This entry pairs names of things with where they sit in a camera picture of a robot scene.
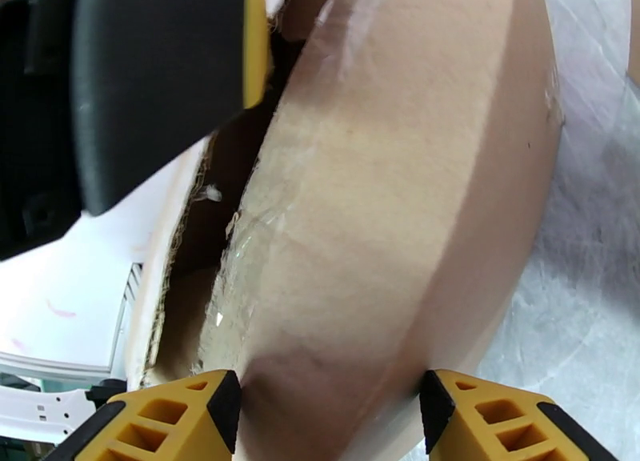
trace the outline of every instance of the pink marking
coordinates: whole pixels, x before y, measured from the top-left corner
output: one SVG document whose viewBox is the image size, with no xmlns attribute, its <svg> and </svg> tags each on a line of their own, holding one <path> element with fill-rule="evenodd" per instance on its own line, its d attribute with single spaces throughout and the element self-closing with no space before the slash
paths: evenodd
<svg viewBox="0 0 640 461">
<path fill-rule="evenodd" d="M 57 315 L 58 317 L 72 319 L 76 316 L 75 312 L 56 309 L 49 299 L 46 300 L 46 306 L 49 307 L 49 310 L 53 312 L 55 315 Z"/>
<path fill-rule="evenodd" d="M 17 348 L 18 348 L 18 350 L 19 350 L 21 353 L 26 353 L 26 346 L 25 346 L 25 343 L 23 343 L 22 341 L 20 341 L 19 339 L 16 339 L 16 338 L 11 338 L 11 342 L 13 343 L 13 345 L 14 345 L 15 347 L 17 347 Z"/>
</svg>

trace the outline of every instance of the white plastic part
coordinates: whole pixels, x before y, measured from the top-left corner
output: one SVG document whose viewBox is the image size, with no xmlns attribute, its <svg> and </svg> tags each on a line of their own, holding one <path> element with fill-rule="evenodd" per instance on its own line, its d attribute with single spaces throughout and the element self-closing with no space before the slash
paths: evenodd
<svg viewBox="0 0 640 461">
<path fill-rule="evenodd" d="M 0 436 L 60 444 L 95 412 L 84 390 L 46 394 L 0 387 Z"/>
</svg>

